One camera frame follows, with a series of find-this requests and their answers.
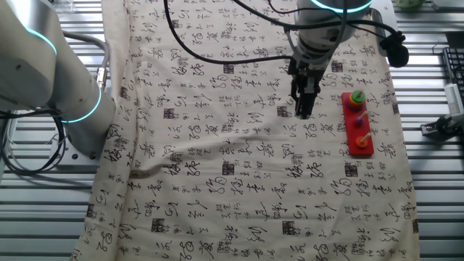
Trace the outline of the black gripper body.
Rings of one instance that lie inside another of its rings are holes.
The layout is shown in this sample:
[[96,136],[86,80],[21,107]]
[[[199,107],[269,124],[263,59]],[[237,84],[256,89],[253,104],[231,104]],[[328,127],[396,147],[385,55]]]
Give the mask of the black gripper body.
[[324,65],[309,65],[306,62],[291,58],[288,74],[292,77],[292,91],[320,91],[319,82],[327,69]]

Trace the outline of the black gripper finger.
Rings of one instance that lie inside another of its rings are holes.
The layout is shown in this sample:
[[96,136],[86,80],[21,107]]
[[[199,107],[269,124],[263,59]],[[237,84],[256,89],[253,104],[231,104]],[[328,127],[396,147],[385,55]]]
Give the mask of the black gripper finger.
[[299,90],[299,85],[295,81],[291,82],[291,97],[295,101],[295,105],[294,105],[295,116],[298,118],[301,118],[302,117],[302,107],[300,105],[301,94]]
[[303,118],[308,119],[311,114],[315,103],[315,98],[320,93],[320,87],[314,85],[313,87],[307,87],[304,90],[303,96]]

